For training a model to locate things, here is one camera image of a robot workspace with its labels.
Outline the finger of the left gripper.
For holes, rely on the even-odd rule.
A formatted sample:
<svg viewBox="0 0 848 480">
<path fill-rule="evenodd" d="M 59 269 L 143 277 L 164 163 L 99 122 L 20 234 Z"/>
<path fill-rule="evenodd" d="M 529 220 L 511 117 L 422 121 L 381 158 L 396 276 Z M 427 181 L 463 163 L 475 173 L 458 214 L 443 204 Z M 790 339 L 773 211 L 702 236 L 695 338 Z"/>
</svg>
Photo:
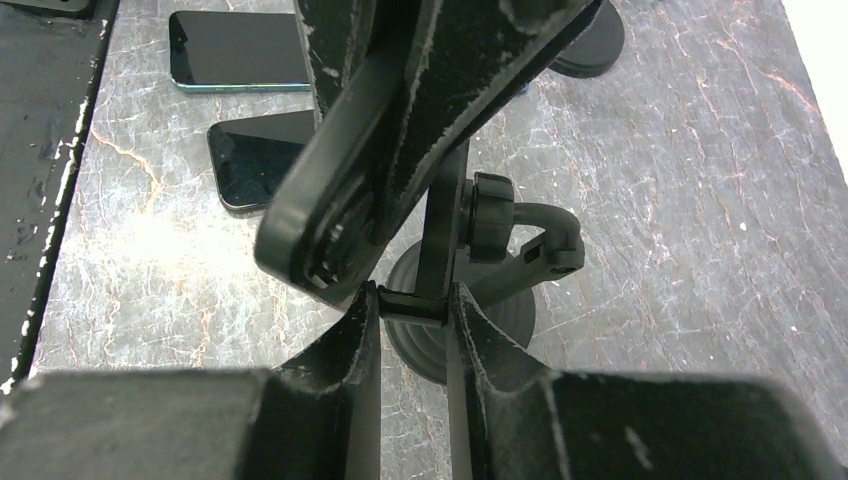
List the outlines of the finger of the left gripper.
<svg viewBox="0 0 848 480">
<path fill-rule="evenodd" d="M 467 140 L 595 19 L 599 1 L 425 1 L 405 65 L 370 240 L 386 244 L 448 150 Z"/>
<path fill-rule="evenodd" d="M 365 58 L 377 5 L 372 0 L 294 2 L 317 123 L 331 110 Z"/>
</svg>

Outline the black round-base phone stand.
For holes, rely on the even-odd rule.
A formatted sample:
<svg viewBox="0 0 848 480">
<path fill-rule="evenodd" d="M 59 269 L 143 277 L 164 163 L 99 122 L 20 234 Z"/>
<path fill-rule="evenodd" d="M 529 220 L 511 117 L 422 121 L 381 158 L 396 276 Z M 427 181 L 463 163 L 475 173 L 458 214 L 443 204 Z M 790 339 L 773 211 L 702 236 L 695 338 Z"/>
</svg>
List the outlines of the black round-base phone stand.
<svg viewBox="0 0 848 480">
<path fill-rule="evenodd" d="M 445 157 L 430 186 L 423 237 L 380 286 L 397 355 L 419 376 L 447 382 L 445 325 L 452 284 L 465 284 L 488 319 L 522 347 L 536 323 L 533 287 L 582 269 L 581 224 L 552 205 L 518 202 L 510 179 L 467 178 L 468 144 Z"/>
</svg>

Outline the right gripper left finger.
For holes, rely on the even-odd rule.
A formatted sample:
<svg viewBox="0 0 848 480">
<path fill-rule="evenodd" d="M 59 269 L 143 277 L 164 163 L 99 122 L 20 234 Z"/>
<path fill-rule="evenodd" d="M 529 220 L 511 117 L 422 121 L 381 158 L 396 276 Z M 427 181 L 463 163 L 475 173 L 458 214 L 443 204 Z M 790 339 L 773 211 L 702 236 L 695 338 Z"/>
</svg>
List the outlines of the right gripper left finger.
<svg viewBox="0 0 848 480">
<path fill-rule="evenodd" d="M 380 476 L 380 327 L 367 281 L 343 316 L 274 368 L 272 479 Z"/>
</svg>

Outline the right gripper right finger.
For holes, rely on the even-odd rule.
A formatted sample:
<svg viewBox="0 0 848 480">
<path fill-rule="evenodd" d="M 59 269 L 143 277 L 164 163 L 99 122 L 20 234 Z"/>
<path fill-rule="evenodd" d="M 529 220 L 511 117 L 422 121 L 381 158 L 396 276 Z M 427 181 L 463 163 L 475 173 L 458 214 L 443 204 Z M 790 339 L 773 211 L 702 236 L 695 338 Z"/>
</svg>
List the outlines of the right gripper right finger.
<svg viewBox="0 0 848 480">
<path fill-rule="evenodd" d="M 452 285 L 447 390 L 454 478 L 569 478 L 551 404 L 556 375 L 495 326 L 466 285 Z"/>
</svg>

